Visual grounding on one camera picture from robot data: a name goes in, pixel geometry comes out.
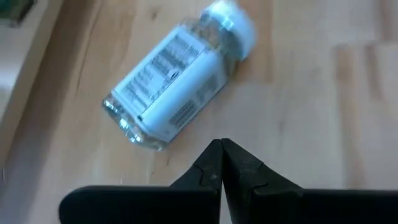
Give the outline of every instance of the black tool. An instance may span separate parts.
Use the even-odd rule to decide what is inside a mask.
[[[229,139],[213,140],[170,187],[92,186],[67,195],[61,223],[219,223],[224,182],[240,223],[398,221],[398,192],[308,190]]]

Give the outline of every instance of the clear bottle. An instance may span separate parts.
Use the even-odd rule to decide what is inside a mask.
[[[254,47],[252,20],[221,0],[185,19],[104,99],[131,142],[161,151],[215,96]]]

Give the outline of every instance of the wooden table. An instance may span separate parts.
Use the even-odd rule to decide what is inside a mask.
[[[234,80],[169,150],[130,144],[101,100],[210,2],[65,1],[14,140],[0,222],[57,223],[58,203],[84,185],[168,185],[214,138],[302,187],[398,187],[395,0],[242,0],[258,44]]]

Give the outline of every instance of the white cap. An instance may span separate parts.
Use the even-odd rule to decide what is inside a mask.
[[[206,8],[202,15],[209,15],[231,31],[241,43],[241,60],[248,57],[256,44],[254,23],[246,11],[231,0],[219,0]]]

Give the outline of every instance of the bottle label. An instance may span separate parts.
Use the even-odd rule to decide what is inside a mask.
[[[158,97],[206,49],[206,45],[181,29],[173,30],[158,47],[134,69],[116,91],[138,113],[144,113]]]
[[[112,94],[145,133],[168,142],[226,81],[221,55],[176,27]]]

